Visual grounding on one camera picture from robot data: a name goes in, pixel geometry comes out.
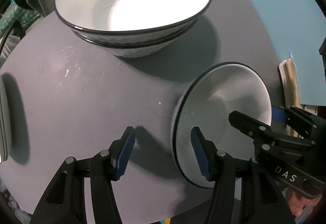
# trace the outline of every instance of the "black rim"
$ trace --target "black rim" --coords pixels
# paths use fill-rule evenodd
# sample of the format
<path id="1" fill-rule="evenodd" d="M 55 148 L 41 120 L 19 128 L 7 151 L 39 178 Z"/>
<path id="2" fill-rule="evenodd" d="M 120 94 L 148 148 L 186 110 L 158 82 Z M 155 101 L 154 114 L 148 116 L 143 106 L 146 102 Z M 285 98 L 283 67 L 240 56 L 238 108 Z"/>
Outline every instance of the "black rim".
<path id="1" fill-rule="evenodd" d="M 261 79 L 261 81 L 264 83 L 264 80 L 260 77 L 260 75 L 254 70 L 252 69 L 251 67 L 249 67 L 248 65 L 245 65 L 243 63 L 240 63 L 240 62 L 233 62 L 233 61 L 229 61 L 229 62 L 222 62 L 222 63 L 219 63 L 211 68 L 209 68 L 208 70 L 206 70 L 204 73 L 202 73 L 191 85 L 190 87 L 188 88 L 188 90 L 186 91 L 186 93 L 183 95 L 183 98 L 182 98 L 182 101 L 180 103 L 180 106 L 179 106 L 179 109 L 178 109 L 178 112 L 176 114 L 176 117 L 175 117 L 175 121 L 174 121 L 174 124 L 173 124 L 173 131 L 172 131 L 172 154 L 173 154 L 173 158 L 174 158 L 174 161 L 175 161 L 175 164 L 177 165 L 178 167 L 178 170 L 179 172 L 182 174 L 182 176 L 191 184 L 193 184 L 194 186 L 197 186 L 197 187 L 200 187 L 200 188 L 204 188 L 204 189 L 213 189 L 213 188 L 209 188 L 209 187 L 203 187 L 203 186 L 200 186 L 196 183 L 193 183 L 185 174 L 184 172 L 182 171 L 181 167 L 180 167 L 180 164 L 178 162 L 178 157 L 177 157 L 177 150 L 176 150 L 176 144 L 175 144 L 175 139 L 176 139 L 176 134 L 177 134 L 177 128 L 178 128 L 178 123 L 179 123 L 179 119 L 180 119 L 180 115 L 181 115 L 181 112 L 182 112 L 182 108 L 185 104 L 185 102 L 187 101 L 187 98 L 189 96 L 189 94 L 192 92 L 192 90 L 194 89 L 194 87 L 201 81 L 201 79 L 203 79 L 203 77 L 205 77 L 208 73 L 210 73 L 212 70 L 216 69 L 216 68 L 219 68 L 221 66 L 224 66 L 224 65 L 229 65 L 229 64 L 237 64 L 237 65 L 241 65 L 241 66 L 245 66 L 247 68 L 249 68 L 250 70 L 252 70 L 254 73 L 256 73 L 258 75 L 258 77 Z"/>
<path id="2" fill-rule="evenodd" d="M 211 1 L 209 0 L 208 3 L 206 4 L 206 6 L 198 13 L 196 13 L 195 15 L 176 22 L 176 23 L 172 23 L 169 25 L 164 25 L 164 26 L 160 26 L 160 27 L 154 27 L 154 28 L 148 28 L 148 29 L 141 29 L 141 30 L 131 30 L 131 31 L 104 31 L 104 30 L 95 30 L 95 29 L 89 29 L 89 28 L 83 28 L 81 26 L 72 24 L 70 22 L 68 22 L 67 20 L 65 20 L 58 12 L 57 7 L 55 6 L 55 13 L 57 14 L 58 18 L 67 26 L 69 26 L 70 28 L 73 28 L 74 30 L 80 31 L 80 32 L 85 32 L 85 33 L 90 33 L 90 34 L 95 34 L 95 35 L 106 35 L 106 36 L 130 36 L 130 35 L 140 35 L 140 34 L 146 34 L 146 33 L 151 33 L 151 32 L 158 32 L 158 31 L 163 31 L 166 29 L 170 29 L 170 28 L 174 28 L 176 26 L 179 25 L 183 25 L 186 24 L 196 18 L 198 18 L 200 15 L 202 15 L 207 8 L 211 5 Z"/>
<path id="3" fill-rule="evenodd" d="M 85 36 L 80 35 L 78 32 L 76 32 L 75 30 L 72 30 L 76 36 L 78 36 L 79 38 L 81 38 L 82 40 L 85 40 L 93 45 L 97 45 L 97 46 L 101 46 L 101 47 L 105 47 L 105 48 L 112 48 L 112 49 L 137 49 L 137 48 L 145 48 L 145 47 L 150 47 L 150 46 L 154 46 L 154 45 L 159 45 L 159 44 L 163 44 L 169 41 L 172 41 L 180 36 L 182 36 L 184 33 L 186 33 L 187 31 L 189 31 L 197 22 L 198 19 L 196 19 L 191 25 L 189 25 L 186 28 L 182 28 L 181 30 L 179 30 L 176 34 L 169 36 L 167 38 L 164 38 L 162 40 L 159 41 L 154 41 L 154 42 L 149 42 L 149 43 L 145 43 L 145 44 L 139 44 L 139 45 L 110 45 L 110 44 L 106 44 L 103 42 L 99 42 L 99 41 L 94 41 L 94 40 L 89 40 L 88 38 L 86 38 Z"/>

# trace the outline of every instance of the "hand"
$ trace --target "hand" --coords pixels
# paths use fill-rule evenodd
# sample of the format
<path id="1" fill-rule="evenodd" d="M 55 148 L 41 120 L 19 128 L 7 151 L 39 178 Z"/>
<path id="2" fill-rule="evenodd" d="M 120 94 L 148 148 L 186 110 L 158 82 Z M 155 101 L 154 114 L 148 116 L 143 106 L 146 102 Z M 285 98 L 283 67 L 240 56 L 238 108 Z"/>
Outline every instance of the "hand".
<path id="1" fill-rule="evenodd" d="M 287 201 L 287 204 L 290 207 L 291 213 L 294 216 L 299 216 L 302 213 L 304 206 L 316 206 L 321 199 L 322 194 L 317 196 L 316 198 L 309 200 L 301 195 L 297 194 L 296 192 L 288 189 L 286 190 L 285 198 Z"/>

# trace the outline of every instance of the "bowl rim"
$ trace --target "bowl rim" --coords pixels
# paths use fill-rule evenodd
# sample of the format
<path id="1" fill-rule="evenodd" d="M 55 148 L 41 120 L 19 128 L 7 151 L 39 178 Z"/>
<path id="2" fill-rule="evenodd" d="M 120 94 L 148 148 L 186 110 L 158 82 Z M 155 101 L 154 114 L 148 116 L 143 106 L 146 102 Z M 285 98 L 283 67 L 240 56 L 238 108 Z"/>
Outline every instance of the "bowl rim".
<path id="1" fill-rule="evenodd" d="M 172 127 L 172 133 L 171 133 L 171 144 L 172 144 L 172 156 L 175 162 L 175 165 L 177 166 L 179 172 L 182 174 L 182 176 L 192 185 L 200 187 L 200 188 L 204 188 L 204 189 L 213 189 L 210 187 L 204 187 L 204 186 L 200 186 L 194 182 L 192 182 L 183 172 L 183 170 L 181 169 L 181 166 L 179 164 L 178 161 L 178 157 L 177 157 L 177 149 L 176 149 L 176 134 L 177 134 L 177 128 L 178 128 L 178 123 L 180 120 L 180 115 L 182 112 L 182 108 L 185 105 L 185 102 L 187 101 L 189 94 L 193 91 L 193 89 L 195 88 L 195 86 L 211 71 L 213 71 L 216 68 L 219 68 L 221 66 L 225 66 L 225 65 L 231 65 L 231 64 L 237 64 L 237 65 L 241 65 L 241 66 L 245 66 L 247 68 L 249 68 L 250 70 L 252 70 L 254 73 L 257 74 L 257 76 L 261 79 L 261 81 L 263 82 L 264 86 L 266 87 L 266 84 L 264 82 L 264 80 L 261 78 L 261 76 L 254 70 L 252 69 L 250 66 L 245 65 L 244 63 L 241 62 L 235 62 L 235 61 L 228 61 L 228 62 L 222 62 L 222 63 L 218 63 L 214 66 L 212 66 L 211 68 L 209 68 L 208 70 L 206 70 L 205 72 L 203 72 L 199 77 L 197 77 L 195 79 L 195 81 L 189 86 L 189 88 L 187 89 L 187 91 L 182 95 L 182 99 L 181 101 L 176 105 L 176 107 L 178 107 L 177 109 L 177 113 L 174 117 L 174 119 L 172 120 L 173 124 L 171 124 Z"/>
<path id="2" fill-rule="evenodd" d="M 70 23 L 67 20 L 65 20 L 64 17 L 62 17 L 59 14 L 56 4 L 54 4 L 54 11 L 61 22 L 63 22 L 64 24 L 66 24 L 70 28 L 73 28 L 76 31 L 85 32 L 85 33 L 94 34 L 94 35 L 131 36 L 131 35 L 141 35 L 141 34 L 159 32 L 159 31 L 174 28 L 176 26 L 190 22 L 191 20 L 198 18 L 202 13 L 204 13 L 207 10 L 207 8 L 211 5 L 211 2 L 212 2 L 212 0 L 209 0 L 208 3 L 206 4 L 206 6 L 204 6 L 204 8 L 201 11 L 199 11 L 195 15 L 193 15 L 185 20 L 182 20 L 182 21 L 179 21 L 176 23 L 172 23 L 172 24 L 168 24 L 168 25 L 159 26 L 159 27 L 138 29 L 138 30 L 126 30 L 126 31 L 107 31 L 107 30 L 97 30 L 97 29 L 85 28 L 85 27 L 78 26 L 76 24 Z"/>
<path id="3" fill-rule="evenodd" d="M 160 45 L 160 44 L 172 41 L 172 40 L 182 36 L 187 31 L 189 31 L 196 24 L 197 21 L 198 21 L 198 18 L 195 21 L 193 21 L 186 28 L 181 28 L 175 34 L 172 34 L 171 36 L 165 37 L 165 38 L 157 40 L 157 41 L 141 43 L 141 44 L 138 44 L 138 45 L 111 45 L 111 44 L 106 44 L 106 43 L 101 42 L 101 41 L 90 40 L 90 39 L 86 38 L 85 36 L 80 35 L 75 30 L 72 30 L 72 31 L 74 32 L 74 34 L 76 36 L 78 36 L 82 40 L 87 41 L 87 42 L 89 42 L 89 43 L 91 43 L 93 45 L 96 45 L 96 46 L 101 46 L 101 47 L 105 47 L 105 48 L 112 48 L 112 49 L 137 49 L 137 48 L 146 48 L 146 47 L 150 47 L 150 46 L 156 46 L 156 45 Z"/>

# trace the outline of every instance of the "stacked bowls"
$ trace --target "stacked bowls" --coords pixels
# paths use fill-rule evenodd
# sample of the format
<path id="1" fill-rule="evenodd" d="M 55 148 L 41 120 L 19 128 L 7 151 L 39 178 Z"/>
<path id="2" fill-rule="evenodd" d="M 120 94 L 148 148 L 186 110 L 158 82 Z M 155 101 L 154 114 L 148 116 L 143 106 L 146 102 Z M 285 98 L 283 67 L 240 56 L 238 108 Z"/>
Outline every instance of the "stacked bowls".
<path id="1" fill-rule="evenodd" d="M 187 32 L 211 0 L 55 0 L 60 20 L 115 55 L 151 54 Z"/>

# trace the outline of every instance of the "round table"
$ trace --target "round table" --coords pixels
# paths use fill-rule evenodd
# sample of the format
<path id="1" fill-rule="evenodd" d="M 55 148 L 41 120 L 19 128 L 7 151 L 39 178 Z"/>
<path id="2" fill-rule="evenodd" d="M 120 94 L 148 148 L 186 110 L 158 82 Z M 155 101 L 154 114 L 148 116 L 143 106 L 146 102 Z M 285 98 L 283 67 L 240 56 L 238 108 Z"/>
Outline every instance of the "round table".
<path id="1" fill-rule="evenodd" d="M 123 223 L 151 223 L 196 207 L 212 190 L 191 185 L 178 172 L 171 153 L 171 118 L 190 83 L 225 61 L 253 68 L 272 105 L 284 103 L 279 61 L 250 0 L 213 0 L 178 40 L 133 59 L 82 41 L 50 14 L 0 70 L 13 137 L 0 177 L 20 207 L 33 213 L 66 157 L 92 157 L 131 125 L 136 144 L 125 175 L 112 184 Z M 85 200 L 91 224 L 89 179 Z"/>

